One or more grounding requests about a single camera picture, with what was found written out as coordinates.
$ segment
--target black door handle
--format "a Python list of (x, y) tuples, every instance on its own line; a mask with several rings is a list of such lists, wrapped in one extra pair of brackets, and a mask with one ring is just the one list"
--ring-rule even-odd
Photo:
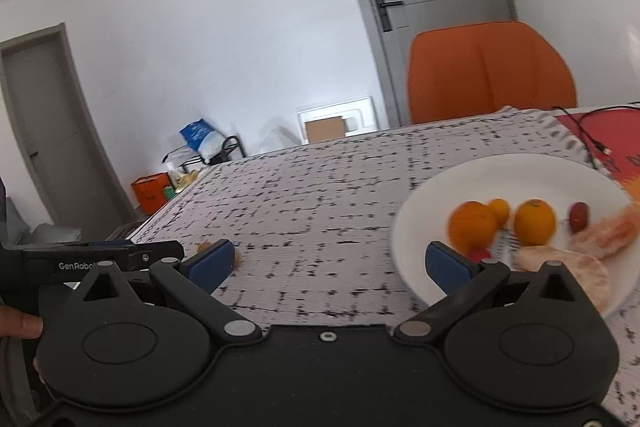
[(380, 16), (380, 23), (382, 24), (382, 31), (384, 33), (393, 31), (393, 27), (391, 26), (391, 21), (389, 20), (389, 13), (386, 11), (387, 8), (392, 6), (402, 6), (404, 1), (391, 1), (386, 2), (385, 0), (374, 0), (376, 2), (376, 8), (378, 8), (378, 15)]

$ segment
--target human hand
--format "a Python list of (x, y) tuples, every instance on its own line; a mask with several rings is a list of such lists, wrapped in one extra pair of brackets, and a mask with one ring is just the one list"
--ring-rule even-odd
[(9, 306), (0, 306), (0, 337), (37, 339), (41, 334), (41, 318), (9, 308)]

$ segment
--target silver screw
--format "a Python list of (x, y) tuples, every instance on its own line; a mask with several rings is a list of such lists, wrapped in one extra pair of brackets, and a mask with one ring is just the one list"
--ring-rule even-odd
[(225, 324), (225, 331), (232, 337), (245, 337), (255, 331), (255, 324), (246, 320), (231, 321)]
[(336, 335), (333, 331), (323, 331), (320, 333), (320, 340), (323, 342), (335, 342), (338, 340), (338, 335)]
[(431, 333), (431, 325), (422, 321), (407, 321), (398, 326), (408, 337), (424, 337)]

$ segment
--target patterned tablecloth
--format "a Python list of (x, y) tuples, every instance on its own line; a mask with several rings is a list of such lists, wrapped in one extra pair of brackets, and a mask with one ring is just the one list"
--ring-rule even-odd
[[(206, 171), (133, 236), (231, 240), (242, 264), (214, 296), (261, 325), (395, 325), (422, 308), (390, 257), (389, 233), (420, 183), (463, 162), (540, 153), (587, 163), (553, 117), (508, 109), (252, 156)], [(640, 292), (608, 320), (620, 370), (604, 405), (640, 420)]]

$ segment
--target white plate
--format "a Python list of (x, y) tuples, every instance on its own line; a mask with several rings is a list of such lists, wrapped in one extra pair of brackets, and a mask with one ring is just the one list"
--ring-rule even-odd
[[(547, 201), (559, 220), (572, 203), (590, 207), (591, 222), (629, 203), (628, 194), (599, 172), (576, 162), (538, 154), (489, 156), (441, 172), (412, 192), (396, 216), (391, 251), (400, 277), (425, 303), (432, 305), (445, 293), (427, 275), (424, 252), (431, 241), (449, 244), (447, 218), (464, 201), (486, 203), (504, 198), (515, 209), (523, 201)], [(570, 233), (565, 223), (550, 245), (566, 248)], [(618, 309), (640, 277), (640, 241), (604, 260), (611, 277), (612, 295), (603, 315)]]

